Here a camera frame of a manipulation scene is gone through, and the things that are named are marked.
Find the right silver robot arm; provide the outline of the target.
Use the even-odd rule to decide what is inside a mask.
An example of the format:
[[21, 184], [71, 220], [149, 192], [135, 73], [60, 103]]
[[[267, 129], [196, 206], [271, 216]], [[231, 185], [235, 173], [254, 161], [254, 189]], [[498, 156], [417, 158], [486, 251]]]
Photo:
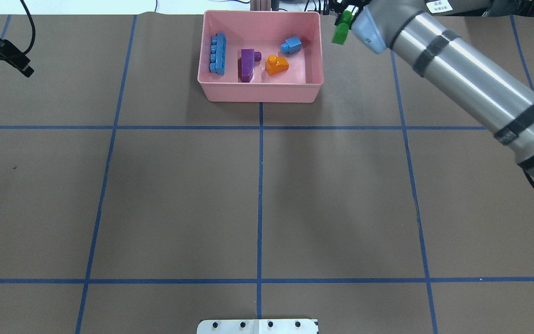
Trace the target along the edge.
[[389, 49], [510, 148], [534, 178], [534, 91], [432, 16], [419, 0], [373, 0], [352, 31], [374, 53]]

